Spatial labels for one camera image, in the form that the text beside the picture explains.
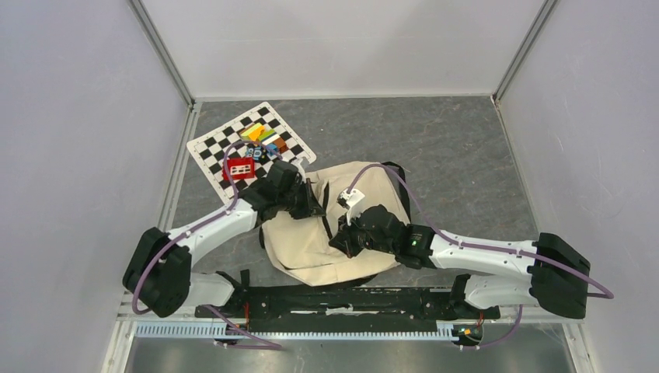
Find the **beige canvas backpack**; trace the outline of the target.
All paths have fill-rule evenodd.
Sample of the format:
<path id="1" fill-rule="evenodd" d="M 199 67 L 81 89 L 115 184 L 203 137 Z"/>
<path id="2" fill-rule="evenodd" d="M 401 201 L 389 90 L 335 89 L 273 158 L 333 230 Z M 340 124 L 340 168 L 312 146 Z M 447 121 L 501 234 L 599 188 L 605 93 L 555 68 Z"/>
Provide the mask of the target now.
<path id="1" fill-rule="evenodd" d="M 370 277 L 399 266 L 388 253 L 364 250 L 350 258 L 329 245 L 338 231 L 340 216 L 346 212 L 337 198 L 369 164 L 353 161 L 307 174 L 326 215 L 295 220 L 281 211 L 263 223 L 262 246 L 275 268 L 304 284 L 323 286 Z"/>

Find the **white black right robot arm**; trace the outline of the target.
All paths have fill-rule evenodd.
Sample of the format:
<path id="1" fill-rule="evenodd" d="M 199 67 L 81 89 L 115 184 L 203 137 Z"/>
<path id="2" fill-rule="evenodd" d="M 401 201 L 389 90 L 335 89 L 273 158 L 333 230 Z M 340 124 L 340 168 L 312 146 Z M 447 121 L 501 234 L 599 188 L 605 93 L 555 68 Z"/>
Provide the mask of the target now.
<path id="1" fill-rule="evenodd" d="M 356 218 L 340 217 L 329 245 L 350 258 L 370 250 L 413 269 L 466 270 L 448 297 L 459 317 L 509 305 L 537 305 L 568 319 L 586 316 L 590 262 L 552 233 L 517 242 L 474 239 L 406 224 L 378 205 Z"/>

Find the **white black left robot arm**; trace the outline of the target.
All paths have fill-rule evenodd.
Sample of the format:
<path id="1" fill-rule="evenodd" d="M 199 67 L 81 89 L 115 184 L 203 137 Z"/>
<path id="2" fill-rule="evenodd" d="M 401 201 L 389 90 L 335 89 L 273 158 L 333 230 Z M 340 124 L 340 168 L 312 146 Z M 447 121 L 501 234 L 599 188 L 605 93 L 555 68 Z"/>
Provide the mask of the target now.
<path id="1" fill-rule="evenodd" d="M 194 274 L 194 265 L 237 235 L 259 228 L 281 211 L 295 220 L 323 217 L 325 208 L 312 183 L 296 163 L 275 162 L 266 176 L 235 193 L 232 202 L 179 228 L 146 230 L 124 273 L 135 314 L 165 318 L 183 306 L 215 306 L 225 316 L 238 315 L 244 296 L 221 274 Z"/>

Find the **brown block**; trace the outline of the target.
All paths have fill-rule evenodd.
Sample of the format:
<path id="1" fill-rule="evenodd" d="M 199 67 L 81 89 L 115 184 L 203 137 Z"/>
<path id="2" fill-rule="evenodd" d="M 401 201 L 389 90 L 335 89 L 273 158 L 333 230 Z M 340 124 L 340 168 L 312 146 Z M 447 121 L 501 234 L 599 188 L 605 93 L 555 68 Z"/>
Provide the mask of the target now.
<path id="1" fill-rule="evenodd" d="M 274 147 L 277 149 L 279 154 L 286 152 L 288 150 L 288 145 L 286 141 L 281 137 L 276 137 L 273 141 Z"/>

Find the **blue cube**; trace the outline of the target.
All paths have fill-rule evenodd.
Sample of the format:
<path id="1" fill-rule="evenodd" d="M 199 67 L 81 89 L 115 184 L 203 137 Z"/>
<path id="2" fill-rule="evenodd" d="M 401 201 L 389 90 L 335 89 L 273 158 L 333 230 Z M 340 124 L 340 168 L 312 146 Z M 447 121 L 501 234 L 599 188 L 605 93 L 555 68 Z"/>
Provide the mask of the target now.
<path id="1" fill-rule="evenodd" d="M 268 144 L 265 146 L 268 155 L 278 157 L 280 155 L 279 149 L 275 144 Z"/>

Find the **red plastic block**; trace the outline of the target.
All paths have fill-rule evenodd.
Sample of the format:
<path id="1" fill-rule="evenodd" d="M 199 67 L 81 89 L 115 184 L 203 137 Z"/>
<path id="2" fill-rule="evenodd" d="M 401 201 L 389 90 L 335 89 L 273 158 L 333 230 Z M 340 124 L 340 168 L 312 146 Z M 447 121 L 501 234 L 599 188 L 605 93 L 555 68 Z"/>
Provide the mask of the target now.
<path id="1" fill-rule="evenodd" d="M 256 177 L 255 162 L 252 158 L 229 158 L 222 170 L 223 180 L 246 180 Z"/>

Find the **orange block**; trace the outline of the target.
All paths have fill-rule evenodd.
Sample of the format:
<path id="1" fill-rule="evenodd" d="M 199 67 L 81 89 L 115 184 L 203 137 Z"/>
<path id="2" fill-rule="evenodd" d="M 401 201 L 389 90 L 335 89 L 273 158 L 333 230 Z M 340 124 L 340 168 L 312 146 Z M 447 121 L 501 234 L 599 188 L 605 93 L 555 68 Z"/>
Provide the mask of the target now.
<path id="1" fill-rule="evenodd" d="M 270 137 L 273 134 L 273 130 L 269 129 L 263 125 L 258 125 L 253 128 L 253 130 L 248 134 L 249 140 L 255 145 L 260 145 L 266 138 Z"/>

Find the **black white chessboard mat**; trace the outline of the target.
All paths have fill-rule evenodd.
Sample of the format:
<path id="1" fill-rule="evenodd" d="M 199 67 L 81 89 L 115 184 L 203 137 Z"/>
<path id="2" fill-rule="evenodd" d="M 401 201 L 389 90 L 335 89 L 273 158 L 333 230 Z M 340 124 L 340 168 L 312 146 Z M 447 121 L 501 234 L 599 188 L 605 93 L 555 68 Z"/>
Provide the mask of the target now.
<path id="1" fill-rule="evenodd" d="M 222 178 L 225 153 L 228 153 L 229 158 L 241 158 L 250 154 L 251 149 L 255 147 L 252 144 L 236 145 L 232 150 L 228 150 L 228 147 L 240 141 L 239 133 L 253 123 L 263 124 L 286 141 L 288 150 L 281 153 L 284 160 L 306 158 L 310 165 L 317 159 L 315 152 L 284 118 L 268 102 L 262 102 L 213 131 L 187 142 L 188 152 L 225 204 L 234 195 L 230 182 Z"/>

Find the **green yellow block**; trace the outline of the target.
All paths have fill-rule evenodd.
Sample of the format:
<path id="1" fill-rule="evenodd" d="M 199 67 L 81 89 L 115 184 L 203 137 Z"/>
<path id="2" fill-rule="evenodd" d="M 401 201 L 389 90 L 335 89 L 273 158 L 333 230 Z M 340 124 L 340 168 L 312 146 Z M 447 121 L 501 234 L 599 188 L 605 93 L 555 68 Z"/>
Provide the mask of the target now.
<path id="1" fill-rule="evenodd" d="M 261 134 L 265 131 L 265 127 L 260 123 L 253 123 L 239 133 L 239 136 L 244 141 L 256 142 L 259 140 Z"/>

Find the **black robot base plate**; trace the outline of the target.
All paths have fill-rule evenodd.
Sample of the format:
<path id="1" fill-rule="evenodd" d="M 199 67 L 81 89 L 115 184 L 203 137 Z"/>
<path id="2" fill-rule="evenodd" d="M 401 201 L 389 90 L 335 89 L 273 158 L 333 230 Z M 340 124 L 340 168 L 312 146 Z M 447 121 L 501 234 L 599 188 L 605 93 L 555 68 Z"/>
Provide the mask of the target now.
<path id="1" fill-rule="evenodd" d="M 244 319 L 251 332 L 429 332 L 436 322 L 498 320 L 497 306 L 484 311 L 455 300 L 448 288 L 362 287 L 356 282 L 322 287 L 239 284 L 218 307 Z"/>

